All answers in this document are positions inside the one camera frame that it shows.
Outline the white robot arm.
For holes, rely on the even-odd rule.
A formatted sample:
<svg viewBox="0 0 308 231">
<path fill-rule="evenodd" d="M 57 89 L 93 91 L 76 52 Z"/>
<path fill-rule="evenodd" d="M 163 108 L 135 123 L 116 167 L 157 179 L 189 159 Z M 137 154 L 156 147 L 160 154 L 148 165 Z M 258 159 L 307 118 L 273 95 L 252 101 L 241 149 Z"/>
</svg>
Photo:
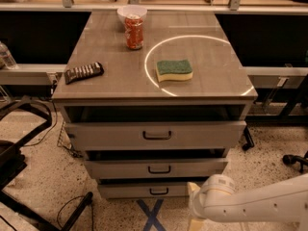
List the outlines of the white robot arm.
<svg viewBox="0 0 308 231">
<path fill-rule="evenodd" d="M 223 174 L 210 176 L 201 187 L 187 186 L 191 223 L 298 222 L 298 231 L 308 231 L 306 174 L 245 192 L 235 192 L 234 181 Z"/>
</svg>

